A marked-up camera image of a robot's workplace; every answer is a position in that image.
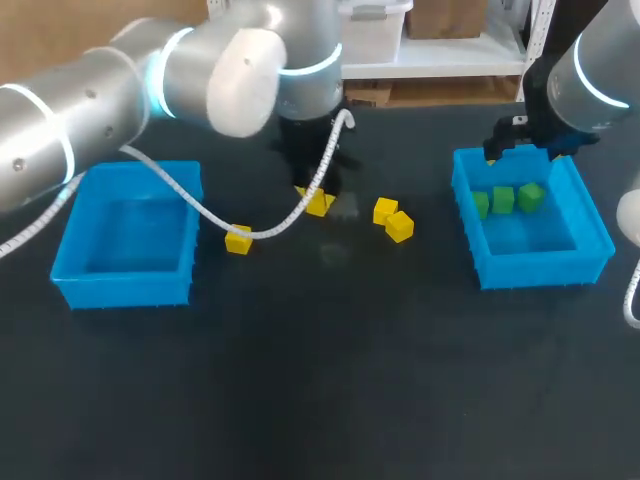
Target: blue plastic bin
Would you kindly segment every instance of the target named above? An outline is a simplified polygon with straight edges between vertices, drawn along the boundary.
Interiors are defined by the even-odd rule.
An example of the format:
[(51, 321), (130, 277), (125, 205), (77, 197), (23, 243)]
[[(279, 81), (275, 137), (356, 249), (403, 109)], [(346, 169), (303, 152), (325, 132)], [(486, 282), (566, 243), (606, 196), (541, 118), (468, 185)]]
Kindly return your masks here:
[[(202, 199), (198, 162), (160, 165)], [(51, 280), (71, 308), (187, 304), (198, 222), (144, 164), (98, 165), (80, 184)]]
[[(536, 182), (542, 206), (481, 220), (471, 192)], [(615, 247), (570, 157), (523, 145), (487, 165), (481, 148), (454, 154), (453, 190), (482, 289), (595, 283)]]

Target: shelf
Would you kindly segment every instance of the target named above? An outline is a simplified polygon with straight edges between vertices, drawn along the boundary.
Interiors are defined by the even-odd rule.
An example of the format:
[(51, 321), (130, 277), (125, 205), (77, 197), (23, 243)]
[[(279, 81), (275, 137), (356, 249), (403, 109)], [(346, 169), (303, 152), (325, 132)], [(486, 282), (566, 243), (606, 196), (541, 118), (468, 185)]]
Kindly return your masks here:
[(410, 40), (403, 36), (393, 63), (343, 65), (344, 79), (521, 75), (526, 54), (504, 15), (487, 15), (478, 38)]

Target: green cube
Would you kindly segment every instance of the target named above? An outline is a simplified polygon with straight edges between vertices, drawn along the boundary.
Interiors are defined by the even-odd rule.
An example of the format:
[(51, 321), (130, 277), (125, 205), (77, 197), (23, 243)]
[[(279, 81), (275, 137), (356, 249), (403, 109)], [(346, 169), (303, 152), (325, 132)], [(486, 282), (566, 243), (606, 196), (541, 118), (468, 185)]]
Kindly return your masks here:
[(473, 201), (476, 203), (478, 215), (484, 220), (489, 213), (489, 194), (487, 192), (473, 192)]
[(518, 190), (518, 206), (523, 212), (535, 212), (544, 202), (547, 192), (537, 183), (527, 183)]
[(512, 187), (493, 187), (493, 213), (513, 212), (515, 194)]

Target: dark table surface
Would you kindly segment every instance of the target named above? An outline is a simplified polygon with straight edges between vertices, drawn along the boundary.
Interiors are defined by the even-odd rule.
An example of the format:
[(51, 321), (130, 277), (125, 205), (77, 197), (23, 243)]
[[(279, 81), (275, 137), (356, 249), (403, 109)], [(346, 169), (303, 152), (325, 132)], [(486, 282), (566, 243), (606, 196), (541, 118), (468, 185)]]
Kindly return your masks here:
[[(639, 122), (576, 158), (618, 249), (598, 285), (480, 292), (452, 152), (519, 112), (356, 111), (360, 217), (305, 215), (247, 257), (202, 221), (188, 308), (70, 312), (48, 279), (66, 208), (0, 262), (0, 477), (640, 477), (640, 333), (621, 314), (640, 252), (615, 223)], [(199, 160), (206, 205), (261, 228), (297, 198), (274, 137), (165, 123), (138, 146)], [(415, 219), (405, 244), (371, 224), (378, 196)]]

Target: white storage container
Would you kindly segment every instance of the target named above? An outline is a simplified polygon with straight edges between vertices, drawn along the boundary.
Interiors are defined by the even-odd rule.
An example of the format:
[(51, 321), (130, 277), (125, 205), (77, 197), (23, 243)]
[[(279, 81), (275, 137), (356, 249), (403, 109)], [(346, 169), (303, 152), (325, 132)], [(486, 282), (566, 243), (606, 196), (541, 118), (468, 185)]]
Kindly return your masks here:
[(342, 63), (394, 62), (413, 0), (340, 0)]

